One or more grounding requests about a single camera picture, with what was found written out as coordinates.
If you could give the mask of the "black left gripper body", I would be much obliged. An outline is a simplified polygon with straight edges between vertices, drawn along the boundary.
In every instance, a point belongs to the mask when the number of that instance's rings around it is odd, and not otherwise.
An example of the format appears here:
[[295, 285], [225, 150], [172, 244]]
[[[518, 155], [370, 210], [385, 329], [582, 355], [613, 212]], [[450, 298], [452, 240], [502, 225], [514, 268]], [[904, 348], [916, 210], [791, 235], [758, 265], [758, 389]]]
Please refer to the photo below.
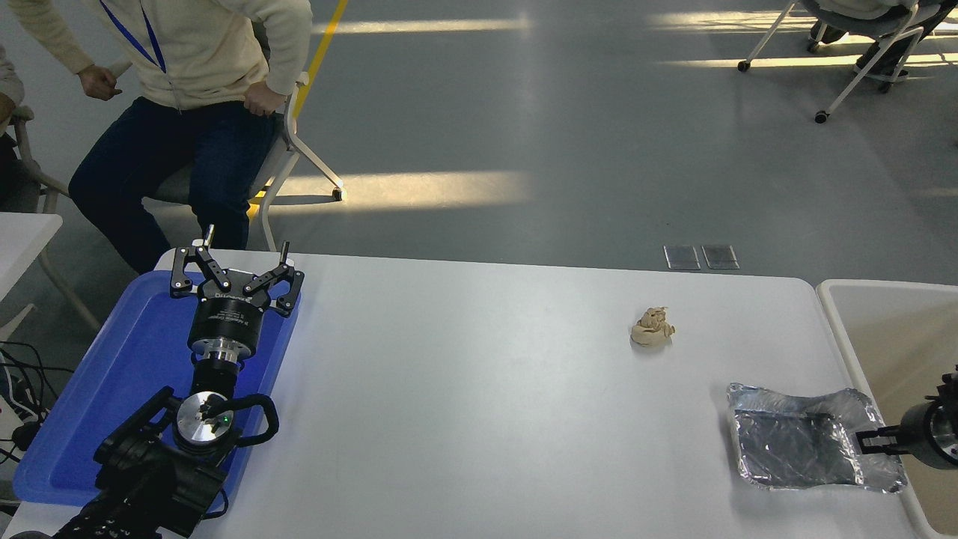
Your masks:
[[198, 309], [187, 344], [196, 354], [205, 352], [208, 344], [229, 340], [239, 344], [243, 354], [254, 354], [259, 347], [261, 328], [270, 298], [266, 291], [253, 296], [244, 294], [256, 274], [227, 270], [230, 290], [219, 290], [215, 280], [207, 279], [198, 288]]

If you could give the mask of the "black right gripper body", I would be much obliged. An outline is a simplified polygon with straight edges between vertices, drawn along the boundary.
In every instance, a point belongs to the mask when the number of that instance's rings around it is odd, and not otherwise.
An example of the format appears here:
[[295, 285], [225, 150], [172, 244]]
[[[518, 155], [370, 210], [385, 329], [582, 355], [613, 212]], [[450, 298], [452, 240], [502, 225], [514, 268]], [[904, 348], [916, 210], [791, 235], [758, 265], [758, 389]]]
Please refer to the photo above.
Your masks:
[[927, 401], [907, 410], [900, 423], [900, 444], [920, 463], [929, 467], [946, 467], [947, 440], [939, 416], [939, 405]]

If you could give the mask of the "person's left hand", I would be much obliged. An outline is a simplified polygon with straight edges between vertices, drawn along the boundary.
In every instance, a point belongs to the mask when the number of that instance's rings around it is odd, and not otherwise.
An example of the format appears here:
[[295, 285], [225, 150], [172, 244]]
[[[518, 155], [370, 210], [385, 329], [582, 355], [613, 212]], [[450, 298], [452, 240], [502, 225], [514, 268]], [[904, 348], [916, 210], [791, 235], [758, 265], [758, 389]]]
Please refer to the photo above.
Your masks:
[[257, 116], [270, 116], [287, 102], [288, 96], [272, 90], [266, 82], [255, 82], [243, 95], [243, 107]]

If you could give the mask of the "person's right hand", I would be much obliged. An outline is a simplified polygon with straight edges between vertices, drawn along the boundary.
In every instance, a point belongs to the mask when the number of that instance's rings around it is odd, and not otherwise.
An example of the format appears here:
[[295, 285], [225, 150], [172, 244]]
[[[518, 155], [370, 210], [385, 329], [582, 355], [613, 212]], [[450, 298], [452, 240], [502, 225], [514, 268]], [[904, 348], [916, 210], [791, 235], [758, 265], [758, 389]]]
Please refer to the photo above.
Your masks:
[[110, 99], [123, 93], [122, 89], [117, 88], [117, 80], [112, 72], [100, 65], [92, 64], [82, 68], [78, 73], [83, 93], [87, 97], [99, 101], [110, 101]]

